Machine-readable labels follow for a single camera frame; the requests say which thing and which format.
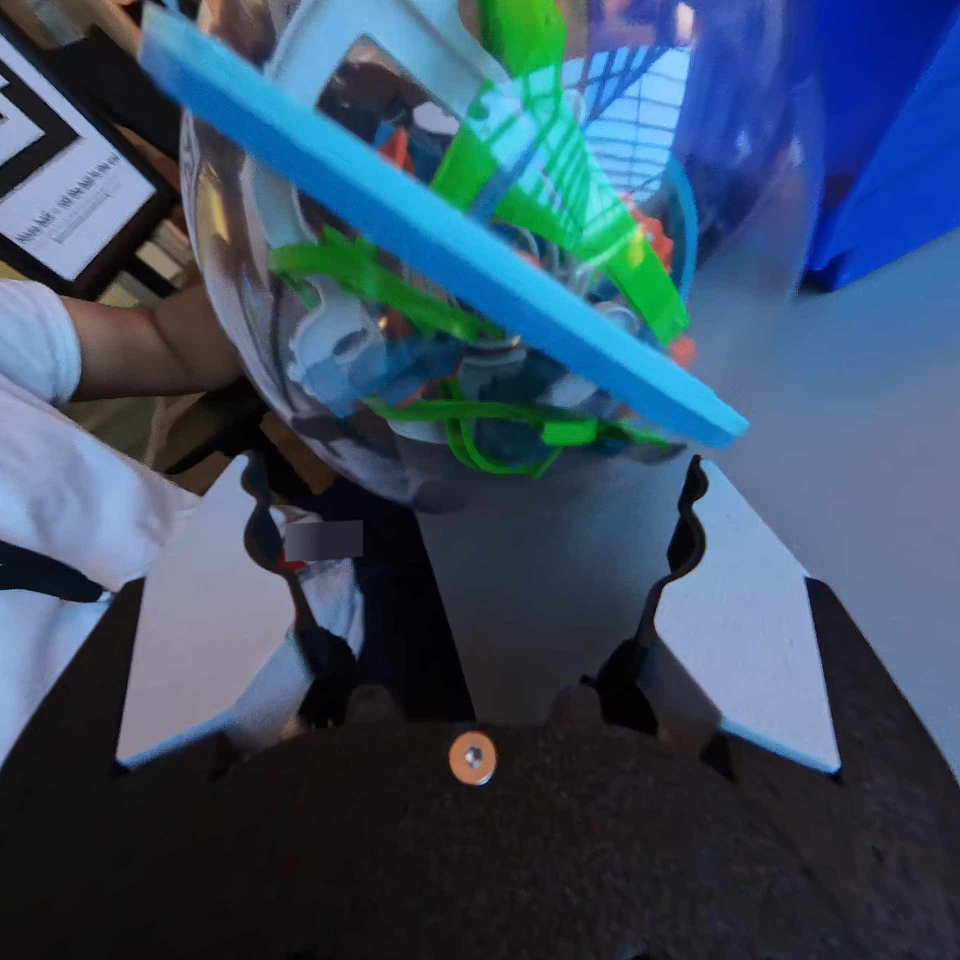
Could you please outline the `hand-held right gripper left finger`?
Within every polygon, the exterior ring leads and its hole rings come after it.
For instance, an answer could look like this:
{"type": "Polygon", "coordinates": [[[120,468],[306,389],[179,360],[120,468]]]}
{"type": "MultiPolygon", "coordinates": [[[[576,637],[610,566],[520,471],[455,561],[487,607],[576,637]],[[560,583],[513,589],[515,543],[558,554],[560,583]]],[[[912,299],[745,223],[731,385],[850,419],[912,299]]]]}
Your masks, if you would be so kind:
{"type": "Polygon", "coordinates": [[[288,582],[246,546],[250,467],[228,465],[149,569],[116,747],[127,767],[217,734],[258,752],[294,729],[311,678],[288,582]]]}

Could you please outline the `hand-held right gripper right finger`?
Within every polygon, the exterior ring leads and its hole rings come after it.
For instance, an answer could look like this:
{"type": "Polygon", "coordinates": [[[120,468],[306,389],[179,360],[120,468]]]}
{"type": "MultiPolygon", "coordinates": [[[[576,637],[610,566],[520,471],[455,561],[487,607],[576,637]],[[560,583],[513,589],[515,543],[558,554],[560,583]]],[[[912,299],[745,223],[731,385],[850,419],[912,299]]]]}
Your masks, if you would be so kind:
{"type": "Polygon", "coordinates": [[[712,461],[690,462],[667,560],[636,635],[661,735],[694,757],[728,735],[837,774],[808,572],[712,461]]]}

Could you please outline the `clear plastic maze ball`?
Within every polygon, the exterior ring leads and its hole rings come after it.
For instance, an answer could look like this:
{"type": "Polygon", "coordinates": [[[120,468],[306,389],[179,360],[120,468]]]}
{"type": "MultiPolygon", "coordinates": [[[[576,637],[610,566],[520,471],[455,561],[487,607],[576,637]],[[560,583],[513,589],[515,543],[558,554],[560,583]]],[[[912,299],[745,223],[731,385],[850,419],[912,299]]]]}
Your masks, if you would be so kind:
{"type": "Polygon", "coordinates": [[[725,450],[822,170],[804,2],[151,2],[198,267],[257,390],[379,495],[725,450]]]}

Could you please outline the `red and white badge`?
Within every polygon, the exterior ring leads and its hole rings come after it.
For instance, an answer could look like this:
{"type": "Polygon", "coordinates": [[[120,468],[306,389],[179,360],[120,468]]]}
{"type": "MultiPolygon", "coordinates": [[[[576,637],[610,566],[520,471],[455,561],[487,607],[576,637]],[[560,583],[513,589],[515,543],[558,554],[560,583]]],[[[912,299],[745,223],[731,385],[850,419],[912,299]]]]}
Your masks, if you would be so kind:
{"type": "Polygon", "coordinates": [[[363,555],[361,520],[324,520],[315,512],[286,505],[271,507],[270,516],[280,535],[281,562],[290,570],[363,555]]]}

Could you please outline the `person in white shirt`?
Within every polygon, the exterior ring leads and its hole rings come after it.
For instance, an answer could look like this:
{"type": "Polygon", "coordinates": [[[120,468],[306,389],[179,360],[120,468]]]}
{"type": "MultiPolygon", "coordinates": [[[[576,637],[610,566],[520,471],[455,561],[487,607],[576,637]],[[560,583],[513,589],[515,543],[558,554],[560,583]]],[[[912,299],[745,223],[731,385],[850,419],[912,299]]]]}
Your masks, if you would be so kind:
{"type": "Polygon", "coordinates": [[[114,596],[200,500],[62,412],[80,375],[62,297],[2,279],[2,767],[114,596]]]}

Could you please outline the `dark trousers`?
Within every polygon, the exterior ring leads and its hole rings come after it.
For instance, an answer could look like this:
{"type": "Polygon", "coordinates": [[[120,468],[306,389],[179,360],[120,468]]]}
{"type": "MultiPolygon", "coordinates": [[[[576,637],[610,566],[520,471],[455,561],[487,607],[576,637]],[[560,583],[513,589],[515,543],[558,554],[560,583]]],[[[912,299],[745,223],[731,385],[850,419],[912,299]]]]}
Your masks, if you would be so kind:
{"type": "Polygon", "coordinates": [[[450,621],[414,513],[359,491],[365,603],[361,672],[413,721],[476,718],[450,621]]]}

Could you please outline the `large blue plastic bin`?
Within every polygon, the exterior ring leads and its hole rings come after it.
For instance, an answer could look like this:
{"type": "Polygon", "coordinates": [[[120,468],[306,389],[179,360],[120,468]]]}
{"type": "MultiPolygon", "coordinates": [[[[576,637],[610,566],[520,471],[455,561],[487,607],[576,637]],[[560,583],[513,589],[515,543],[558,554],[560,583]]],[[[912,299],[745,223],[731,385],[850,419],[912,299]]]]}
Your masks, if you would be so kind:
{"type": "Polygon", "coordinates": [[[662,2],[695,297],[841,289],[958,227],[958,2],[662,2]]]}

